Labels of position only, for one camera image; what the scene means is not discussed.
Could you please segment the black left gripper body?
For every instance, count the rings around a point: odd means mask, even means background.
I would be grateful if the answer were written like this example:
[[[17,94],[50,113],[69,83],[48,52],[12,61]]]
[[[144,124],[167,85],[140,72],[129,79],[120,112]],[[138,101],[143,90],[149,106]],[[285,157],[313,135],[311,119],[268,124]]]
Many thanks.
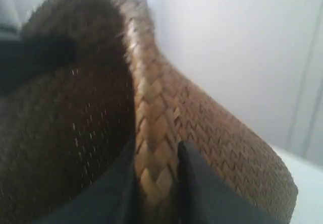
[[[77,43],[68,36],[1,37],[1,93],[70,64],[76,48]]]

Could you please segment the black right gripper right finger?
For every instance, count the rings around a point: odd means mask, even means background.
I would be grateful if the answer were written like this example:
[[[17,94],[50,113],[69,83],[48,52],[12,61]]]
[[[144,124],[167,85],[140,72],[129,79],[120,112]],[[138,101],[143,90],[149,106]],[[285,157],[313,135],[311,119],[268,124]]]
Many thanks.
[[[179,142],[178,159],[181,223],[279,223],[227,186],[192,143]]]

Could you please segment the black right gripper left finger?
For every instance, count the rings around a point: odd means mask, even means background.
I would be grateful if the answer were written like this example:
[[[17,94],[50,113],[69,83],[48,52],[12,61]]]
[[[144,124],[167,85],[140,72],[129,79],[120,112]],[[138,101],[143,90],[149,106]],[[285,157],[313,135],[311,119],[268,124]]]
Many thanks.
[[[134,150],[134,140],[130,139],[94,184],[33,223],[138,223]]]

